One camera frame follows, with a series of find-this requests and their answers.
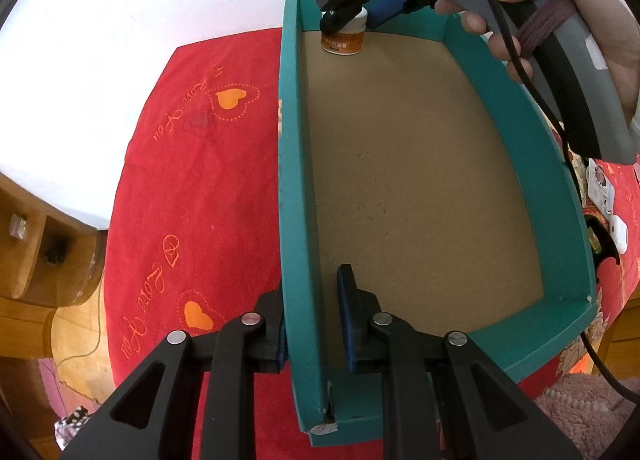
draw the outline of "metal screw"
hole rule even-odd
[[[242,316],[242,324],[247,326],[258,325],[260,323],[260,314],[256,312],[247,312]]]
[[[373,316],[373,322],[376,325],[386,326],[391,325],[391,322],[394,320],[393,316],[387,312],[378,312]]]
[[[453,346],[464,346],[466,342],[469,341],[468,337],[465,333],[453,331],[449,334],[449,342]]]
[[[172,345],[179,345],[185,339],[187,339],[187,334],[182,330],[174,330],[173,332],[169,332],[169,335],[166,337],[166,340],[169,341]]]
[[[334,431],[338,431],[338,424],[336,422],[331,422],[329,424],[318,424],[317,426],[312,427],[309,430],[309,433],[313,435],[327,435],[329,433],[333,433]]]

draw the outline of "wooden desk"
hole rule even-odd
[[[26,221],[22,239],[12,217]],[[0,174],[0,297],[43,307],[84,303],[104,267],[106,233],[79,222]]]
[[[49,407],[38,361],[0,358],[0,394],[18,432],[45,460],[57,460],[53,425],[58,416]]]
[[[0,356],[52,357],[51,325],[55,309],[0,297]]]

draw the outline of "fabric strap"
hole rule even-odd
[[[576,11],[574,0],[546,0],[515,34],[520,42],[520,56],[530,58],[533,51]]]

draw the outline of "black cable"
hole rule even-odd
[[[489,7],[491,8],[492,13],[494,14],[495,20],[498,23],[498,28],[500,29],[500,35],[504,40],[504,45],[507,47],[507,51],[509,52],[509,57],[511,58],[511,63],[513,63],[516,72],[518,73],[519,78],[522,80],[522,83],[527,88],[527,91],[531,94],[531,97],[534,99],[542,113],[545,114],[546,118],[549,119],[549,122],[552,124],[558,135],[560,136],[560,140],[562,141],[562,156],[564,157],[564,162],[566,166],[569,168],[569,173],[571,174],[571,178],[574,181],[575,190],[578,193],[578,198],[581,198],[580,195],[580,186],[578,185],[578,178],[575,175],[574,166],[571,163],[571,158],[569,157],[569,144],[566,140],[566,133],[564,132],[564,128],[559,123],[556,116],[549,108],[548,104],[546,104],[545,99],[542,97],[536,86],[533,84],[527,72],[524,70],[522,66],[522,62],[520,61],[520,56],[518,55],[518,51],[516,50],[515,44],[513,43],[513,38],[511,37],[511,31],[509,29],[509,25],[507,23],[506,18],[504,17],[504,12],[498,3],[498,0],[487,0],[489,2]],[[604,365],[602,360],[596,354],[596,351],[591,347],[591,343],[587,338],[587,335],[582,332],[580,334],[582,338],[582,342],[587,348],[587,353],[591,357],[591,360],[596,365],[602,377],[610,384],[610,386],[616,390],[623,398],[631,401],[632,403],[639,404],[640,403],[640,395],[634,393],[629,390],[627,387],[623,386],[619,380],[617,380],[614,375],[609,371],[609,369]]]
[[[516,50],[516,46],[513,43],[513,38],[511,37],[511,31],[509,30],[509,25],[507,23],[507,19],[504,17],[504,12],[498,3],[498,0],[487,0],[489,2],[489,7],[491,8],[491,12],[494,14],[495,20],[498,23],[498,28],[500,29],[500,36],[504,40],[504,45],[507,48],[507,52],[509,52],[509,57],[511,58],[511,63],[513,63],[516,72],[518,73],[518,77],[522,81],[522,84],[525,86],[527,91],[531,94],[533,100],[540,106],[540,110],[545,114],[546,118],[549,119],[549,122],[554,127],[554,130],[560,136],[560,140],[562,141],[562,157],[564,158],[564,162],[566,166],[569,168],[569,174],[571,174],[571,179],[574,181],[575,190],[578,193],[578,199],[581,198],[580,195],[580,185],[578,185],[578,177],[575,175],[574,166],[571,163],[571,157],[569,156],[569,144],[566,140],[566,133],[564,132],[564,128],[549,108],[549,105],[546,103],[545,98],[542,97],[542,94],[538,91],[536,86],[531,81],[531,78],[527,75],[527,72],[524,70],[522,63],[520,62],[520,55]]]
[[[620,381],[614,377],[614,375],[604,365],[604,363],[602,362],[602,359],[598,357],[596,350],[594,350],[593,347],[591,346],[591,343],[589,342],[587,334],[582,332],[580,334],[580,337],[582,338],[582,342],[584,343],[585,348],[587,348],[587,353],[589,354],[589,357],[593,361],[593,364],[595,364],[598,370],[600,370],[602,377],[604,377],[605,380],[611,385],[611,388],[616,390],[620,394],[620,396],[626,398],[626,400],[630,400],[632,403],[635,403],[635,404],[640,404],[640,395],[629,390],[629,388],[621,384]]]

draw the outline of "human hand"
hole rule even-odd
[[[501,2],[521,2],[523,0],[500,0]],[[638,89],[640,88],[640,28],[631,13],[619,0],[574,0],[582,18],[589,26],[593,37],[596,39],[607,66],[627,122],[631,120],[636,111],[638,101]],[[457,3],[452,0],[438,0],[435,10],[439,14],[447,15],[462,11]],[[484,18],[472,12],[462,15],[462,26],[471,34],[484,34],[487,32],[487,24]],[[513,38],[516,50],[520,53],[520,44]],[[510,78],[520,82],[513,63],[507,52],[504,41],[499,33],[492,34],[488,40],[491,53],[498,60],[509,62],[507,73]],[[529,76],[533,75],[531,64],[520,59],[524,70]]]

